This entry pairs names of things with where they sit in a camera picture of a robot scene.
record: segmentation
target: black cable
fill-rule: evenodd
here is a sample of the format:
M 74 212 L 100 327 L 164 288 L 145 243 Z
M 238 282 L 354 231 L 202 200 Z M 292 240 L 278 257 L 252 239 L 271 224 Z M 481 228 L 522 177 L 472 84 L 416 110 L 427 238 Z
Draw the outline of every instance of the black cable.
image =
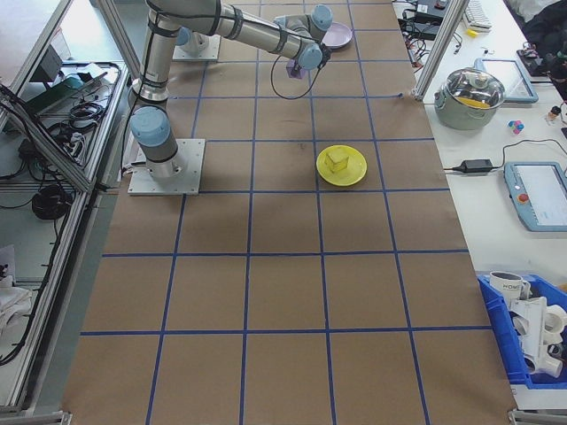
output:
M 80 96 L 74 96 L 72 97 L 73 99 L 81 99 L 81 101 L 79 102 L 79 104 L 84 103 L 84 102 L 104 102 L 105 100 L 108 100 L 111 96 L 111 92 L 112 90 L 110 89 L 110 86 L 112 86 L 112 84 L 102 84 L 101 86 L 97 87 L 96 89 L 90 91 L 89 93 L 83 93 Z M 102 99 L 98 97 L 98 91 L 100 89 L 107 89 L 108 90 L 108 96 L 103 97 Z M 92 100 L 87 100 L 87 97 L 94 97 L 94 99 Z
M 84 102 L 73 106 L 69 111 L 69 125 L 81 134 L 88 133 L 97 126 L 105 110 L 106 108 L 95 102 Z
M 516 143 L 512 143 L 512 144 L 507 144 L 506 146 L 502 147 L 502 163 L 499 166 L 495 166 L 494 170 L 497 170 L 499 168 L 502 168 L 504 166 L 504 164 L 506 164 L 506 149 L 507 148 L 512 148 L 514 146 L 518 146 L 520 143 L 546 143 L 546 142 L 553 142 L 555 143 L 557 146 L 559 146 L 559 149 L 561 149 L 561 151 L 563 151 L 563 153 L 565 154 L 565 156 L 567 156 L 567 150 L 556 140 L 556 139 L 540 139 L 540 140 L 532 140 L 532 139 L 523 139 L 520 140 L 519 142 Z
M 277 90 L 276 90 L 276 86 L 274 85 L 274 69 L 276 68 L 276 64 L 277 62 L 280 60 L 281 56 L 278 56 L 276 58 L 276 60 L 274 61 L 274 64 L 272 65 L 272 70 L 270 71 L 269 74 L 269 82 L 272 85 L 272 90 L 274 90 L 274 93 L 276 93 L 279 97 L 281 97 L 282 99 L 286 99 L 286 100 L 297 100 L 297 99 L 301 99 L 302 97 L 304 97 L 307 93 L 309 93 L 311 91 L 311 89 L 313 88 L 313 85 L 315 84 L 315 82 L 317 81 L 317 77 L 319 76 L 319 73 L 322 70 L 322 67 L 317 68 L 317 73 L 315 74 L 315 77 L 313 78 L 313 81 L 311 81 L 311 84 L 309 85 L 309 88 L 305 91 L 305 93 L 303 93 L 302 95 L 299 96 L 294 96 L 294 97 L 288 97 L 288 96 L 284 96 L 281 95 Z
M 461 51 L 462 37 L 457 33 L 453 33 L 453 38 L 457 41 L 457 45 L 454 47 L 454 52 L 453 52 L 453 54 L 456 55 L 459 51 Z
M 16 170 L 14 173 L 11 174 L 6 174 L 6 175 L 0 175 L 0 180 L 11 180 L 14 177 L 18 177 L 20 174 L 22 174 L 24 171 L 26 171 L 26 161 L 24 161 L 22 159 L 22 161 L 19 163 L 19 168 L 18 170 Z
M 67 210 L 66 215 L 63 218 L 63 223 L 61 224 L 61 229 L 63 229 L 65 227 L 65 225 L 67 224 L 70 211 L 71 211 L 70 209 Z M 29 336 L 29 332 L 30 332 L 30 330 L 32 328 L 32 324 L 34 322 L 34 317 L 37 314 L 37 309 L 39 308 L 39 301 L 42 297 L 43 292 L 45 291 L 45 287 L 47 286 L 47 284 L 50 281 L 51 271 L 53 270 L 53 265 L 54 265 L 54 262 L 55 262 L 55 255 L 56 255 L 56 253 L 59 249 L 59 246 L 61 244 L 61 234 L 63 232 L 58 233 L 57 227 L 55 227 L 55 229 L 56 229 L 56 231 L 55 231 L 55 235 L 56 235 L 55 242 L 53 244 L 53 248 L 51 249 L 50 259 L 48 261 L 45 274 L 43 275 L 42 282 L 40 284 L 40 287 L 36 290 L 37 296 L 35 297 L 35 302 L 34 302 L 34 305 L 32 306 L 32 311 L 27 316 L 26 328 L 24 329 L 24 333 L 23 333 L 21 339 L 16 344 L 13 345 L 14 348 L 5 356 L 0 356 L 0 367 L 5 366 L 8 363 L 10 363 L 11 361 L 13 361 L 14 359 L 16 359 L 18 357 L 19 352 L 21 352 L 21 349 L 24 348 L 24 346 L 26 345 L 27 337 Z
M 46 180 L 46 179 L 40 179 L 39 177 L 37 177 L 34 174 L 34 171 L 32 171 L 32 163 L 31 162 L 27 162 L 27 172 L 29 173 L 29 175 L 32 177 L 32 179 L 34 179 L 36 182 L 54 182 L 55 180 Z
M 0 83 L 0 92 L 4 93 L 5 95 L 7 95 L 14 103 L 19 104 L 24 111 L 28 114 L 29 118 L 32 120 L 32 122 L 34 123 L 36 129 L 38 131 L 40 131 L 41 133 L 43 133 L 43 135 L 47 138 L 47 140 L 51 140 L 51 135 L 50 132 L 47 130 L 47 128 L 45 128 L 45 126 L 43 125 L 43 123 L 37 119 L 37 117 L 34 116 L 33 113 L 29 112 L 27 110 L 27 105 L 26 103 L 21 100 L 19 97 L 17 97 L 16 95 L 14 95 L 6 86 L 4 86 L 2 83 Z M 29 129 L 29 125 L 27 124 L 26 120 L 24 120 L 24 118 L 18 113 L 16 112 L 14 109 L 12 109 L 11 107 L 3 104 L 2 102 L 0 102 L 0 107 L 2 109 L 4 109 L 5 111 L 7 111 L 8 113 L 10 113 L 11 115 L 13 115 L 14 117 L 16 117 L 18 119 L 18 121 L 21 123 L 22 127 L 24 128 L 24 132 L 26 133 L 27 138 L 29 139 L 29 141 L 35 145 L 35 139 L 31 134 L 31 131 Z M 57 145 L 56 143 L 53 144 L 53 146 L 59 151 L 61 152 L 63 155 L 65 155 L 67 158 L 71 159 L 75 164 L 77 163 L 75 161 L 75 159 L 69 155 L 69 152 L 67 152 L 64 148 L 62 148 L 61 146 Z
M 18 208 L 21 208 L 22 206 L 26 206 L 27 204 L 29 204 L 30 202 L 32 202 L 32 200 L 30 199 L 29 201 L 27 201 L 24 204 L 21 205 L 0 205 L 0 209 L 3 210 L 17 210 Z
M 561 118 L 561 122 L 565 125 L 567 125 L 567 122 L 565 122 L 565 118 L 563 117 L 563 106 L 567 104 L 567 100 L 563 101 L 560 105 L 559 105 L 559 118 Z

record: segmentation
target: purple plate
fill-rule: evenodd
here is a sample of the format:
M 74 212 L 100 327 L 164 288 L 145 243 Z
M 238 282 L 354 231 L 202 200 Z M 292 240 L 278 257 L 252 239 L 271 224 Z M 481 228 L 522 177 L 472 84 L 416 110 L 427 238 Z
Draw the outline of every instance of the purple plate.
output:
M 333 22 L 330 24 L 327 34 L 322 38 L 322 42 L 331 49 L 340 49 L 346 46 L 352 39 L 353 31 L 351 28 L 344 24 Z

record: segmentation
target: white mug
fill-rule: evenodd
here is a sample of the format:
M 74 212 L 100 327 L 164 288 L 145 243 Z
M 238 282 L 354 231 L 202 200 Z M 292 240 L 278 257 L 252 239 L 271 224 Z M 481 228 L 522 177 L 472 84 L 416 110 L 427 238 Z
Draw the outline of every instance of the white mug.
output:
M 490 286 L 502 294 L 508 308 L 515 299 L 527 299 L 530 297 L 530 283 L 518 274 L 491 272 Z

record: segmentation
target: yellow block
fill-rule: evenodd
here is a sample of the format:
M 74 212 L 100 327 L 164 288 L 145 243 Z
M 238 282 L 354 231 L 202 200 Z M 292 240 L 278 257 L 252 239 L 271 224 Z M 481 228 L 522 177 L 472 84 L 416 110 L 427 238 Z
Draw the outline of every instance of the yellow block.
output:
M 334 151 L 328 151 L 325 156 L 325 165 L 332 173 L 344 170 L 348 166 L 348 153 L 344 149 L 338 148 Z
M 465 31 L 466 35 L 468 35 L 469 37 L 475 38 L 478 35 L 478 32 L 475 31 L 474 29 L 467 29 Z
M 490 105 L 489 104 L 484 104 L 478 100 L 474 100 L 474 99 L 468 99 L 467 97 L 460 97 L 458 96 L 457 99 L 459 100 L 459 102 L 461 102 L 462 104 L 467 104 L 468 106 L 472 106 L 474 108 L 478 108 L 478 109 L 490 109 Z

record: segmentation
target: small toy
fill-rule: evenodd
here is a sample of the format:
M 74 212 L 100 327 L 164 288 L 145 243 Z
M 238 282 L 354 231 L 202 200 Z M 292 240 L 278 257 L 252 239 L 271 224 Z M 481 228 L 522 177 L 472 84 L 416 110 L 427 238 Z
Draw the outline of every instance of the small toy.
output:
M 548 112 L 548 120 L 553 121 L 561 114 L 561 108 L 559 106 L 554 106 L 551 111 Z
M 524 129 L 524 124 L 520 120 L 511 121 L 508 123 L 508 127 L 512 128 L 512 131 L 515 135 L 519 135 L 520 132 Z

